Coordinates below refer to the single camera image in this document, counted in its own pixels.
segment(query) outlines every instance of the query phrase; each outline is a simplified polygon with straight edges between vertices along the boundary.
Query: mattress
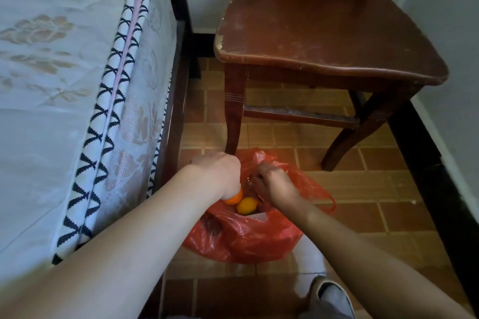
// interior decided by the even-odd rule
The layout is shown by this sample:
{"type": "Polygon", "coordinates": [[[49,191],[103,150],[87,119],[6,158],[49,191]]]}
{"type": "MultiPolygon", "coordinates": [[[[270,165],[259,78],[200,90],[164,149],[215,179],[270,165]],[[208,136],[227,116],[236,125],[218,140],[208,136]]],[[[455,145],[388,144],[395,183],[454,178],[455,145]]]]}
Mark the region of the mattress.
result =
{"type": "Polygon", "coordinates": [[[170,0],[0,3],[3,301],[146,199],[176,20],[170,0]]]}

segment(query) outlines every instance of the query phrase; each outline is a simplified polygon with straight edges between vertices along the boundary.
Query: hand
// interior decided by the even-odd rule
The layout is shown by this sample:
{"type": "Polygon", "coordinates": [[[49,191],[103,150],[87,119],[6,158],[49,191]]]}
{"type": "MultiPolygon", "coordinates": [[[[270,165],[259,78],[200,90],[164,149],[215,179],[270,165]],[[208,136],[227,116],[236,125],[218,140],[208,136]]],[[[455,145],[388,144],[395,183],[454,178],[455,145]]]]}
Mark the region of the hand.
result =
{"type": "Polygon", "coordinates": [[[209,179],[212,187],[218,188],[221,199],[230,199],[240,191],[241,164],[234,155],[210,152],[195,156],[191,164],[205,172],[206,179],[209,179]]]}
{"type": "Polygon", "coordinates": [[[253,183],[256,190],[266,192],[271,204],[282,210],[284,207],[294,204],[300,195],[283,169],[272,164],[262,162],[258,165],[258,173],[263,179],[255,177],[253,183]]]}

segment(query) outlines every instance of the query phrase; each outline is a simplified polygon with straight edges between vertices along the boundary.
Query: left arm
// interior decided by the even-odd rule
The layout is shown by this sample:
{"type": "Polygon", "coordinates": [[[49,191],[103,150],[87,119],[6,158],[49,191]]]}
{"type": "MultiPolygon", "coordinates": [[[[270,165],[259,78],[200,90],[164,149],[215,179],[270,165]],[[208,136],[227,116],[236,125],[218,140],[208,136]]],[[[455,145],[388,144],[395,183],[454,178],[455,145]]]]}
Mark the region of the left arm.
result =
{"type": "Polygon", "coordinates": [[[136,318],[201,215],[240,188],[240,163],[225,153],[194,159],[150,199],[53,268],[2,318],[136,318]]]}

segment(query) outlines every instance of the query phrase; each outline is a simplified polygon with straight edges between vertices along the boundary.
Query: citrus fruit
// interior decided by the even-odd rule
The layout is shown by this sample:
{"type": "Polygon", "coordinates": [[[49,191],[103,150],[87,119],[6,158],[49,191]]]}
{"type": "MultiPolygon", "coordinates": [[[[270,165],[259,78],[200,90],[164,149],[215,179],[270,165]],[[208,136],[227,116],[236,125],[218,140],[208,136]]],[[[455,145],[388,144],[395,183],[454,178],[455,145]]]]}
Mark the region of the citrus fruit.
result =
{"type": "Polygon", "coordinates": [[[239,214],[246,216],[250,213],[253,213],[257,207],[257,200],[255,200],[253,197],[246,197],[236,205],[236,210],[239,214]]]}
{"type": "Polygon", "coordinates": [[[228,205],[228,206],[234,206],[235,204],[239,203],[243,198],[243,189],[239,189],[239,192],[236,193],[235,196],[233,196],[232,198],[230,199],[225,199],[224,202],[228,205]]]}

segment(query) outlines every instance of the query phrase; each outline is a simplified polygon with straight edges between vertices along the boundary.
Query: wooden chair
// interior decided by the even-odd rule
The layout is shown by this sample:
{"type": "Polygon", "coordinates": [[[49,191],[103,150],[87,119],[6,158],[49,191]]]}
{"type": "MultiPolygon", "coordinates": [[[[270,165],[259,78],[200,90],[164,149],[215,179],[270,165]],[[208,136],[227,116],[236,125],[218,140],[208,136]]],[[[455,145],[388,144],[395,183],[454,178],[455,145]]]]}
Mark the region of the wooden chair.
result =
{"type": "Polygon", "coordinates": [[[424,85],[442,84],[446,64],[391,0],[232,0],[215,37],[225,66],[226,153],[243,116],[343,128],[322,169],[371,135],[424,85]],[[348,90],[355,116],[243,104],[246,80],[348,90]],[[372,92],[365,101],[362,92],[372,92]]]}

